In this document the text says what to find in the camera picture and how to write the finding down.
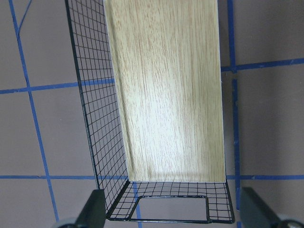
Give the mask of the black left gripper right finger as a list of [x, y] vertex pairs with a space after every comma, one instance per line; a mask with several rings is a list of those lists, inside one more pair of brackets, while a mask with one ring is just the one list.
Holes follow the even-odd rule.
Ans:
[[284, 222], [250, 187], [240, 193], [240, 218], [245, 228], [284, 228]]

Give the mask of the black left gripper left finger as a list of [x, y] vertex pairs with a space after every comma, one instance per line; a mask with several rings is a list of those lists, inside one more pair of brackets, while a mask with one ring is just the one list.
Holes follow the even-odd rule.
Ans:
[[93, 190], [75, 221], [76, 228], [103, 228], [106, 220], [104, 190]]

